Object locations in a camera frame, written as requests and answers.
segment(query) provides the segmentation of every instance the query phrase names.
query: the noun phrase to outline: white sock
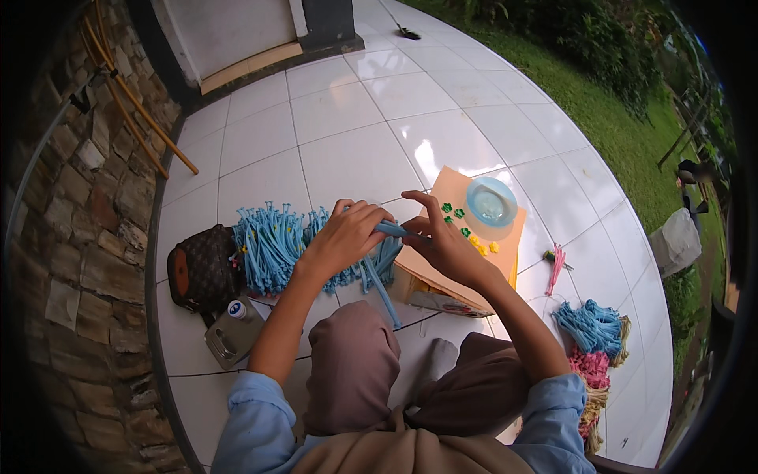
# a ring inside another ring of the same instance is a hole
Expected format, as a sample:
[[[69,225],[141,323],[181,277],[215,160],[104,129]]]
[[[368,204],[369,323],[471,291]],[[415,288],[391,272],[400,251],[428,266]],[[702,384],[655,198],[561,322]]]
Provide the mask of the white sock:
[[[418,392],[430,381],[437,381],[456,366],[458,348],[450,341],[437,337],[431,341],[431,347],[421,371],[418,373],[413,400],[416,401]]]

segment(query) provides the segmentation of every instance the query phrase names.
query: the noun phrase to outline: stone wall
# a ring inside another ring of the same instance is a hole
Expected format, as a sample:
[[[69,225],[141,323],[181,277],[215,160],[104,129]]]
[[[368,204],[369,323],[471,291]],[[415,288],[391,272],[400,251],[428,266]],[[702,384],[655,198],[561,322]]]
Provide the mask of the stone wall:
[[[122,0],[103,3],[117,68],[167,132],[180,109],[153,73]],[[9,205],[63,99],[92,71],[75,26],[33,84],[14,146]],[[156,172],[103,77],[70,105],[23,194],[11,247],[13,308],[52,411],[102,472],[189,472],[163,413],[146,332],[145,263]],[[165,145],[122,95],[160,157]]]

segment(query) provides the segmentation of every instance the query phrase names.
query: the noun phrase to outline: shrub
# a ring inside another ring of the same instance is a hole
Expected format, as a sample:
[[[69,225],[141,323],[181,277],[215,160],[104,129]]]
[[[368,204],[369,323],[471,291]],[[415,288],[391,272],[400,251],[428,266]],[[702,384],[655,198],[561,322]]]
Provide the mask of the shrub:
[[[477,17],[541,42],[598,84],[611,89],[638,117],[660,81],[644,36],[632,36],[597,0],[449,0]]]
[[[672,339],[686,339],[706,316],[705,308],[698,307],[700,276],[695,266],[690,265],[663,280],[663,290],[669,307]]]

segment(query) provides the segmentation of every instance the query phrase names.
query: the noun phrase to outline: white tile floor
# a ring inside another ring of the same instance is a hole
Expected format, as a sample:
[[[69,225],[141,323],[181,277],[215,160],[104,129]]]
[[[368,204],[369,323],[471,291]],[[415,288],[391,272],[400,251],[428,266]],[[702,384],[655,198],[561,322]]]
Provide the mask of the white tile floor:
[[[289,202],[307,212],[337,198],[384,204],[400,221],[419,205],[399,199],[428,190],[443,165],[506,183],[528,211],[519,245],[517,290],[568,349],[542,297],[550,267],[541,262],[555,240],[576,270],[561,274],[556,294],[576,306],[592,298],[632,321],[631,355],[611,369],[609,407],[600,419],[601,450],[614,460],[652,466],[663,441],[672,389],[672,345],[661,280],[642,227],[621,187],[584,135],[550,98],[510,63],[452,27],[388,2],[399,21],[424,38],[393,35],[376,2],[355,2],[356,31],[366,51],[267,77],[187,118],[179,147],[200,169],[174,159],[158,227],[158,322],[171,390],[201,463],[212,462],[226,420],[226,393],[241,363],[224,372],[207,351],[204,326],[171,302],[164,262],[184,238],[239,207]],[[322,294],[312,307],[284,387],[298,415],[307,403],[306,336],[340,304],[365,298],[385,311],[373,290],[357,284]],[[403,327],[401,373],[390,405],[408,396],[418,362],[435,337],[460,344],[470,331],[508,338],[497,317],[468,319],[396,304]],[[500,437],[511,440],[515,428]],[[295,433],[302,432],[300,424]]]

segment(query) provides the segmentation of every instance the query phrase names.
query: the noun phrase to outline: hand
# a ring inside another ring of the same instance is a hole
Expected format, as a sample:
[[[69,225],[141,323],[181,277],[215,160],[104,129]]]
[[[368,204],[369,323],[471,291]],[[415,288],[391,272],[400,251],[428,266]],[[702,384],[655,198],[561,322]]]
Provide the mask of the hand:
[[[387,238],[384,232],[374,230],[382,219],[395,222],[389,212],[376,204],[340,199],[324,228],[295,264],[295,272],[326,282]]]
[[[413,236],[403,237],[402,242],[413,247],[442,275],[479,292],[492,278],[503,276],[455,225],[444,221],[436,197],[421,191],[406,191],[401,196],[423,204],[429,215],[428,218],[414,217],[402,226],[414,234],[430,236],[432,244],[430,246],[427,241]]]

